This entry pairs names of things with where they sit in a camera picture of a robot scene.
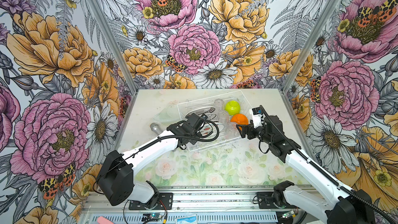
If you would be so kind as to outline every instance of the floral wallpaper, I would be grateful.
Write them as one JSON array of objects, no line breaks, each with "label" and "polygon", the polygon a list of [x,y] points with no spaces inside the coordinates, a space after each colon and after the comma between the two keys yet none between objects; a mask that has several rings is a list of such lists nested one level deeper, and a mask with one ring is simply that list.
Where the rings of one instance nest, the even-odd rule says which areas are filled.
[{"label": "floral wallpaper", "polygon": [[298,74],[286,91],[318,162],[396,220],[397,6],[341,0],[301,68],[309,80]]},{"label": "floral wallpaper", "polygon": [[327,2],[98,1],[141,89],[281,88]]},{"label": "floral wallpaper", "polygon": [[77,223],[132,94],[84,0],[0,8],[1,219]]}]

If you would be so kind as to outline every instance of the table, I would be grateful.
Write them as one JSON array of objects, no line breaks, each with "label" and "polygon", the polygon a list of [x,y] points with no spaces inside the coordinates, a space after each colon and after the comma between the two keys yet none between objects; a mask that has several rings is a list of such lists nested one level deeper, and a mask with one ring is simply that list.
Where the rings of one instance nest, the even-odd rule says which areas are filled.
[{"label": "table", "polygon": [[[177,111],[181,102],[212,97],[237,89],[160,89],[140,90],[123,135],[117,144],[118,152],[134,149],[156,137],[150,124],[153,117],[165,108]],[[285,135],[299,145],[303,143],[289,116],[278,89],[240,89],[252,107],[263,105],[269,115],[277,115],[283,123]],[[159,123],[165,130],[172,123]],[[242,139],[202,152],[176,149],[167,152],[144,167],[135,177],[138,181],[150,181],[156,187],[247,187],[276,185],[289,180],[298,185],[308,182],[286,166],[271,152],[263,154],[258,149],[258,140]]]}]

